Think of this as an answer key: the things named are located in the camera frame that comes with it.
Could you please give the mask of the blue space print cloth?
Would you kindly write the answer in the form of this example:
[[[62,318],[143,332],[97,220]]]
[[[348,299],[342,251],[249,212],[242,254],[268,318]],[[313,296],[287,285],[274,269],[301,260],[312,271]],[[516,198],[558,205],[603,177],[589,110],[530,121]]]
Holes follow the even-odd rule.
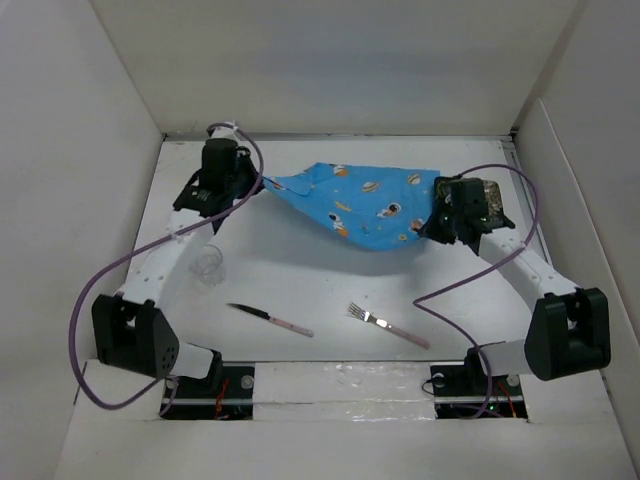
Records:
[[[417,242],[438,170],[316,163],[264,187],[341,238],[371,251]]]

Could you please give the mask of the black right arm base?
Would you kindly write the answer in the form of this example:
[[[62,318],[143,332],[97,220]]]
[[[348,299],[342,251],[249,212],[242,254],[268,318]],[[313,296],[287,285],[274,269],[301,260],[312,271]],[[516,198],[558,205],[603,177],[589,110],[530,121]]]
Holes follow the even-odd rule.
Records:
[[[422,391],[434,403],[438,420],[479,418],[528,419],[520,377],[503,375],[491,380],[491,395],[487,396],[487,380],[473,380],[461,363],[434,363],[430,377],[421,385]]]

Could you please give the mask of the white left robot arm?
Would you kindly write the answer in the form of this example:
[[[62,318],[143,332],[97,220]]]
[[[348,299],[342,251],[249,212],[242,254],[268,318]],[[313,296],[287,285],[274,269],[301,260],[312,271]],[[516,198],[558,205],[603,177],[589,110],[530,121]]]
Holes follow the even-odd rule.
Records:
[[[214,124],[201,166],[174,200],[164,240],[113,295],[91,306],[99,361],[156,380],[187,378],[201,396],[222,387],[219,352],[180,340],[166,311],[189,267],[224,220],[262,188],[255,146],[233,124]]]

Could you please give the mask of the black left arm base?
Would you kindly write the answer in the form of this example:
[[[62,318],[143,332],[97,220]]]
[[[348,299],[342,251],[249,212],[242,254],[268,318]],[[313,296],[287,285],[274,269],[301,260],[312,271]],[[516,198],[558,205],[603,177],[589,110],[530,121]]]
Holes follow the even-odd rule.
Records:
[[[165,382],[159,416],[165,420],[245,421],[253,419],[255,365],[224,363],[221,380],[207,390],[194,379]]]

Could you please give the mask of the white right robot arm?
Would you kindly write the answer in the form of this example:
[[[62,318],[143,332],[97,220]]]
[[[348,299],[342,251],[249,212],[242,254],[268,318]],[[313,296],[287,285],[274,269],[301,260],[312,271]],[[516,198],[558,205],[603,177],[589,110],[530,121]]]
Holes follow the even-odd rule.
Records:
[[[524,338],[469,349],[462,369],[468,390],[486,393],[499,376],[550,381],[610,364],[606,295],[598,288],[579,287],[526,245],[504,213],[496,182],[436,178],[433,210],[419,234],[469,247],[497,269],[531,312]]]

